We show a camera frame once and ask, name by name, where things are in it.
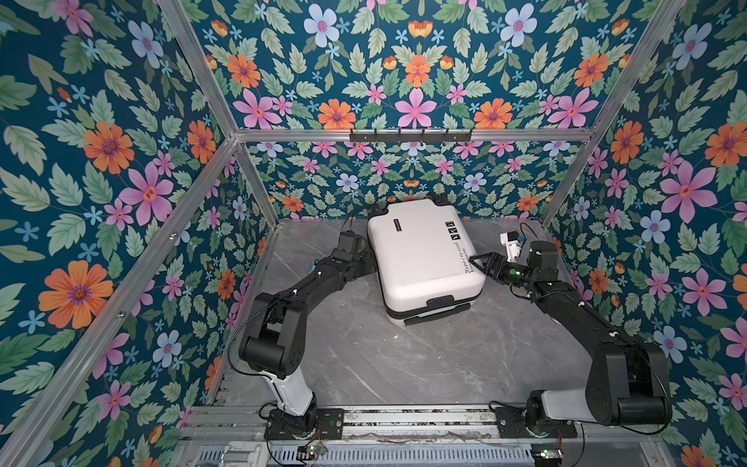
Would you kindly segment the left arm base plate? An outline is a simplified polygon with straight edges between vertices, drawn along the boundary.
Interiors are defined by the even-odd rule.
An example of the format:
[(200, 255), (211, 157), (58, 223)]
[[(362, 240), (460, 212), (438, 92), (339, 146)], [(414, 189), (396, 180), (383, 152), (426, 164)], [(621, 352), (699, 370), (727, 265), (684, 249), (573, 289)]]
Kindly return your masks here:
[(304, 416), (292, 416), (280, 409), (270, 411), (265, 430), (268, 441), (322, 441), (342, 439), (345, 410), (311, 408)]

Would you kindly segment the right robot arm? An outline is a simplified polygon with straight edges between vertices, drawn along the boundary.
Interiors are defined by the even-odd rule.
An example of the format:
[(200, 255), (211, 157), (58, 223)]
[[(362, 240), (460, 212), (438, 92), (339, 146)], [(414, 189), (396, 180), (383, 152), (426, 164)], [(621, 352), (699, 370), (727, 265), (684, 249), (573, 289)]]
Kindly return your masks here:
[(470, 262), (486, 277), (523, 289), (525, 301), (559, 323), (591, 356), (584, 387), (530, 394), (523, 408), (527, 429), (539, 432), (565, 422), (617, 426), (644, 436), (667, 429), (673, 408), (665, 353), (602, 318), (591, 300), (561, 280), (552, 243), (531, 242), (522, 264), (498, 252), (475, 255)]

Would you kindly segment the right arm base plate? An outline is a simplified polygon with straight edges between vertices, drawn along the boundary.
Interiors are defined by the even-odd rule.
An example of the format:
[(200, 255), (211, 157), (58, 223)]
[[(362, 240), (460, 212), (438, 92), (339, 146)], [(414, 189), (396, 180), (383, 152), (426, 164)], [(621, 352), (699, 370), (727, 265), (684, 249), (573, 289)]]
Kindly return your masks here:
[(496, 404), (489, 405), (494, 414), (496, 427), (502, 439), (576, 439), (579, 431), (571, 420), (544, 418), (544, 412), (536, 408), (523, 408)]

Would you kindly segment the white hard-shell suitcase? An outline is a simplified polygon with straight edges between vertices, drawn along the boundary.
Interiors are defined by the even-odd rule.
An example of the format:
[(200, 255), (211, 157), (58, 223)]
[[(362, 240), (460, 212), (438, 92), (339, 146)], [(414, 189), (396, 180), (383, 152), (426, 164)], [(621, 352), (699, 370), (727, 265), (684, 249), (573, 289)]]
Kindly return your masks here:
[(456, 208), (440, 198), (394, 202), (369, 211), (373, 250), (385, 312), (410, 326), (468, 311), (486, 275)]

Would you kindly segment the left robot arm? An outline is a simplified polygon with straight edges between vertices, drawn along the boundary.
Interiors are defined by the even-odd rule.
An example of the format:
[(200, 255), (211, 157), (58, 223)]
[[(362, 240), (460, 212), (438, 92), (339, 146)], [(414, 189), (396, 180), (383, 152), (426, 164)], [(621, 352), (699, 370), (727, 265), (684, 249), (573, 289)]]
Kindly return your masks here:
[(272, 413), (301, 435), (317, 424), (317, 398), (301, 370), (309, 315), (346, 284), (374, 272), (367, 239), (348, 230), (340, 234), (331, 254), (316, 261), (296, 284), (274, 294), (263, 292), (253, 302), (239, 334), (237, 356), (249, 366), (249, 376), (268, 383), (275, 397)]

